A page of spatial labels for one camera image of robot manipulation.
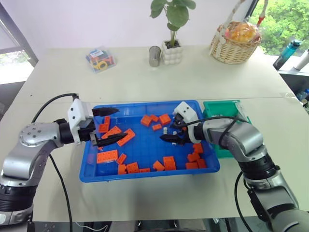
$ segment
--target blue plastic tray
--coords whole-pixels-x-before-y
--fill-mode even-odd
[[[181,101],[164,101],[164,102],[148,102],[148,103],[133,103],[133,104],[116,104],[116,105],[98,105],[99,107],[115,107],[119,112],[111,115],[110,128],[117,125],[122,132],[131,128],[136,136],[123,145],[112,144],[104,147],[103,151],[118,149],[118,156],[125,153],[127,158],[124,164],[138,162],[139,168],[150,168],[149,173],[123,174],[118,175],[118,164],[116,162],[97,164],[97,147],[93,147],[90,142],[87,142],[84,149],[84,157],[82,161],[80,179],[83,182],[109,181],[119,179],[131,179],[140,177],[154,177],[164,175],[180,175],[180,174],[201,174],[214,173],[219,171],[220,164],[213,147],[202,142],[204,154],[201,154],[206,162],[207,168],[187,170],[185,164],[188,162],[187,155],[193,152],[193,144],[172,145],[162,141],[159,137],[163,134],[163,129],[153,131],[152,122],[149,127],[140,123],[144,115],[169,114],[172,118],[172,112]],[[186,101],[196,112],[198,118],[203,118],[201,109],[197,101]],[[96,116],[94,118],[96,128],[100,123],[104,123],[104,117]],[[168,133],[172,134],[174,129],[168,128]],[[153,163],[159,160],[163,164],[164,156],[174,156],[176,163],[176,171],[157,172],[153,169]]]

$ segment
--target green leaf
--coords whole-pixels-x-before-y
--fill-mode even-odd
[[[194,10],[196,7],[196,4],[192,0],[173,0],[172,5],[174,6],[186,6],[191,10]]]
[[[151,11],[150,17],[157,18],[161,14],[162,10],[163,10],[163,7],[157,11]]]
[[[168,28],[171,30],[171,31],[178,31],[179,27],[176,27],[170,23],[168,23]]]
[[[189,12],[185,6],[169,6],[167,17],[172,25],[180,28],[188,21]]]
[[[166,0],[153,0],[153,2],[151,3],[151,10],[152,11],[158,11],[160,10],[165,4],[167,3]]]

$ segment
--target white ceramic pot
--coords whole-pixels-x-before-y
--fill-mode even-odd
[[[168,48],[165,44],[166,41],[162,42],[162,60],[164,64],[178,64],[182,60],[183,57],[183,48],[181,47],[181,43],[178,41],[180,47]]]

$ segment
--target orange plastic block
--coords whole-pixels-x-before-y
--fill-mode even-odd
[[[99,127],[98,127],[98,131],[99,133],[106,133],[108,132],[108,129],[109,129],[110,125],[109,124],[100,124]]]
[[[141,168],[140,169],[140,173],[149,173],[150,172],[150,168]]]
[[[186,163],[185,164],[185,168],[186,169],[198,169],[198,165],[197,165],[196,162],[194,162],[194,163]]]
[[[159,123],[159,124],[153,125],[153,130],[154,130],[154,131],[157,131],[157,130],[159,130],[159,129],[161,129],[161,128],[162,128],[162,126],[161,126],[160,123]]]
[[[116,163],[118,164],[123,164],[123,162],[126,159],[126,154],[122,153],[121,156],[118,158],[118,160],[116,161]]]
[[[161,115],[159,117],[159,119],[160,119],[160,122],[161,122],[161,124],[163,126],[171,122],[170,117],[169,117],[168,114]]]
[[[188,160],[189,160],[189,162],[194,162],[194,161],[197,161],[198,159],[200,159],[201,157],[199,156],[199,154],[198,153],[192,153],[192,154],[189,154],[188,156],[187,156],[187,158],[188,158]]]
[[[198,165],[198,168],[207,168],[204,159],[198,159],[197,160],[197,165]]]
[[[107,139],[108,136],[113,135],[113,134],[118,134],[120,132],[121,132],[121,130],[117,126],[114,126],[113,128],[111,128],[107,133],[105,133],[102,136],[102,139]]]
[[[126,166],[126,169],[127,169],[127,173],[139,173],[140,172],[137,162],[128,164]]]
[[[118,175],[126,174],[126,166],[124,164],[120,164],[118,166]]]
[[[111,123],[111,117],[110,116],[105,116],[104,124],[108,124],[108,126],[110,126],[110,123]]]
[[[172,171],[176,170],[175,162],[164,162],[165,171]]]
[[[144,115],[144,117],[140,120],[140,123],[148,127],[151,123],[151,120],[151,117],[149,117],[148,115]]]
[[[165,167],[159,161],[156,161],[153,164],[153,168],[156,169],[157,171],[164,171],[165,169]]]
[[[163,157],[163,162],[175,162],[174,157],[173,156],[164,156]]]
[[[150,115],[152,121],[157,122],[159,121],[159,117],[155,116],[155,115]]]
[[[118,159],[118,150],[99,152],[97,154],[97,163],[106,163]]]
[[[127,135],[117,142],[119,146],[126,144],[127,142],[129,142],[131,139],[135,137],[135,133],[132,129],[127,129],[125,133],[127,133]]]
[[[193,144],[193,148],[194,148],[194,152],[196,153],[201,154],[204,152],[202,144]]]

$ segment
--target white wall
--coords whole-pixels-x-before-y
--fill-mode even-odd
[[[169,38],[164,15],[149,17],[152,0],[0,0],[35,54],[48,48],[160,45]],[[183,45],[209,44],[238,0],[196,0],[178,32]],[[239,8],[242,20],[251,0]]]

